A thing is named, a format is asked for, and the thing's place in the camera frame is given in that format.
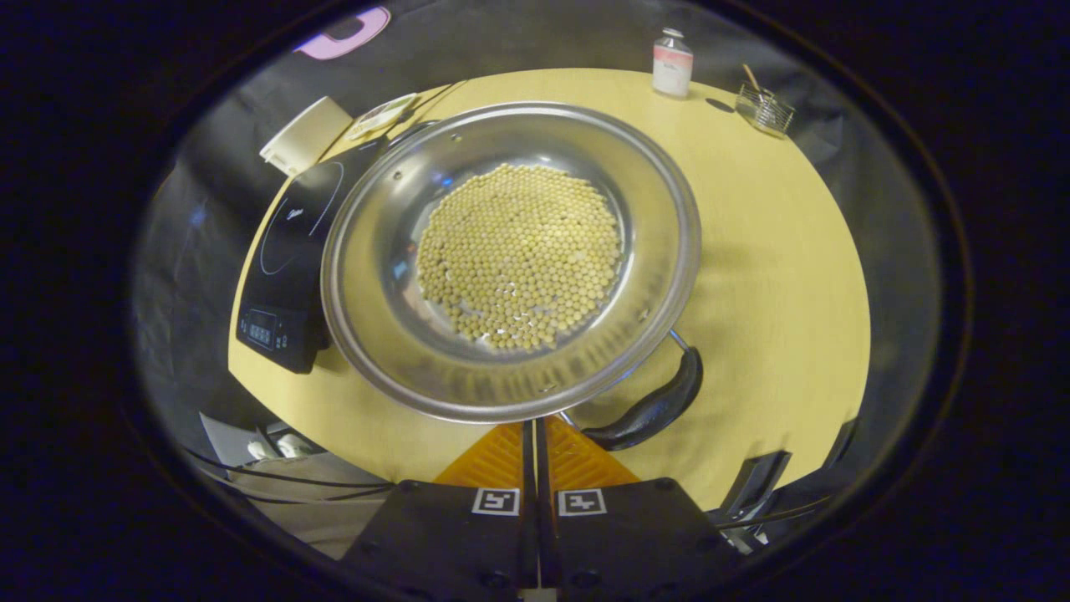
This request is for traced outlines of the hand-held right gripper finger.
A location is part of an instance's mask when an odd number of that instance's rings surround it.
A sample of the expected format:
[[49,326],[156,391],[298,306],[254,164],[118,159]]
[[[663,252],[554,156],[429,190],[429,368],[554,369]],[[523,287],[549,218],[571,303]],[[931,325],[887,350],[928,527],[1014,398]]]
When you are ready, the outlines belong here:
[[343,554],[398,601],[516,601],[538,582],[531,423],[494,426],[431,481],[402,480]]
[[542,585],[561,601],[710,601],[742,554],[672,477],[642,480],[557,416],[536,423]]

